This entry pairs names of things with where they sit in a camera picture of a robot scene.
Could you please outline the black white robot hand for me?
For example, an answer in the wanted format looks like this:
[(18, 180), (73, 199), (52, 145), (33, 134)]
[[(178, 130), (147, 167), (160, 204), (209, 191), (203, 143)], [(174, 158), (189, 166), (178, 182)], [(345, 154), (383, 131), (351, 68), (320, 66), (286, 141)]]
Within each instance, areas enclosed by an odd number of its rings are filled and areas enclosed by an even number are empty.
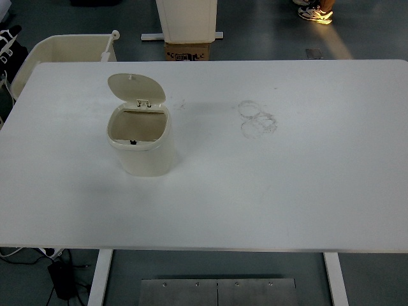
[(1, 31), (1, 63), (6, 64), (13, 55), (11, 47), (15, 43), (18, 34), (22, 30), (20, 25), (15, 25), (9, 29)]

